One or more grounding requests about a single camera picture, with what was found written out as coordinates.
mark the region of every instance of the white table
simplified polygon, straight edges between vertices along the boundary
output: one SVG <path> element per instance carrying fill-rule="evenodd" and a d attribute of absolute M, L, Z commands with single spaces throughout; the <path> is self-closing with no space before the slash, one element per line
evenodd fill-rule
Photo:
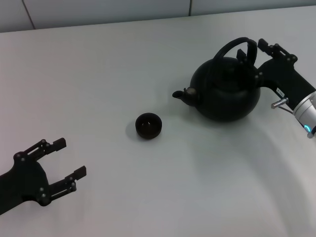
<path fill-rule="evenodd" d="M 0 34 L 0 173 L 42 138 L 68 144 L 40 160 L 50 183 L 87 167 L 77 192 L 2 215 L 1 236 L 314 237 L 316 141 L 277 96 L 219 125 L 171 94 L 243 36 L 297 55 L 315 86 L 315 22 L 300 7 Z M 144 112 L 162 119 L 147 142 Z"/>

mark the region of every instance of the blue light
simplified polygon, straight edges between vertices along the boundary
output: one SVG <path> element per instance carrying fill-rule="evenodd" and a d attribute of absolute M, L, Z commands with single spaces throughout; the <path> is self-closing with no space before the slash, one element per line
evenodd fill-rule
<path fill-rule="evenodd" d="M 305 128 L 305 130 L 308 131 L 308 132 L 311 132 L 311 131 L 312 131 L 311 128 L 310 128 L 309 126 L 307 126 L 307 125 L 304 125 L 304 128 Z"/>

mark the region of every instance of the black kettle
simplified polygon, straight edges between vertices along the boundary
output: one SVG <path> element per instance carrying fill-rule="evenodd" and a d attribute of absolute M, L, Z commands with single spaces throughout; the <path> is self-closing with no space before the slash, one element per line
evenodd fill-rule
<path fill-rule="evenodd" d="M 257 105 L 260 88 L 249 86 L 249 76 L 237 59 L 224 57 L 229 50 L 244 42 L 248 43 L 247 60 L 253 65 L 257 43 L 246 37 L 235 39 L 196 70 L 190 87 L 176 91 L 172 96 L 196 107 L 201 114 L 215 121 L 245 117 Z"/>

